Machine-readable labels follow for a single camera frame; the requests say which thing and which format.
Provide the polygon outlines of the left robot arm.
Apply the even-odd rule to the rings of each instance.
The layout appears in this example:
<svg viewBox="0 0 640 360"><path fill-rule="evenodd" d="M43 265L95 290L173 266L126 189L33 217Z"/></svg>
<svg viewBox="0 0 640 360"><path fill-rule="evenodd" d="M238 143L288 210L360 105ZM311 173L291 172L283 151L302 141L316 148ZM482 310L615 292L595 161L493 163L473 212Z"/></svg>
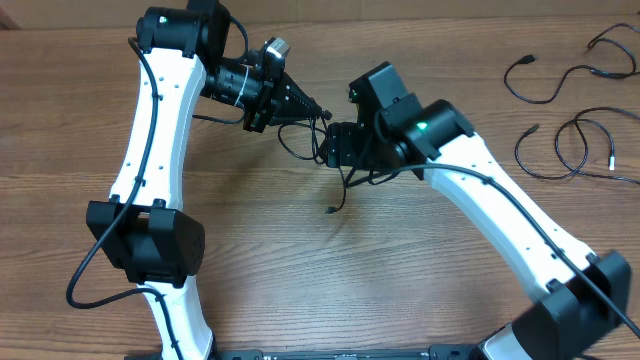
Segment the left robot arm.
<svg viewBox="0 0 640 360"><path fill-rule="evenodd" d="M140 66L129 144L108 199L87 208L95 250L147 299L163 359L209 359L215 352L196 285L205 230L183 210L184 161L198 100L240 109L250 132L330 118L286 73L285 40L274 37L226 57L235 25L217 1L151 7L138 20L129 41Z"/></svg>

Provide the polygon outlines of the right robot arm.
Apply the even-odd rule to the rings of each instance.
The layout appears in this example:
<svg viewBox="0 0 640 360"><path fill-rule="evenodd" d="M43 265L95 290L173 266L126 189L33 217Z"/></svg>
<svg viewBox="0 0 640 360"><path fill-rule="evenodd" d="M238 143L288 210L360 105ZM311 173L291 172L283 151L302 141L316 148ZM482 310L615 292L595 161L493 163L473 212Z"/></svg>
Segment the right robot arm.
<svg viewBox="0 0 640 360"><path fill-rule="evenodd" d="M575 359L619 326L632 270L563 230L501 168L450 102L420 103L390 63L352 81L355 122L334 123L324 143L331 168L369 184L412 172L455 204L513 271L530 308L474 346L465 359Z"/></svg>

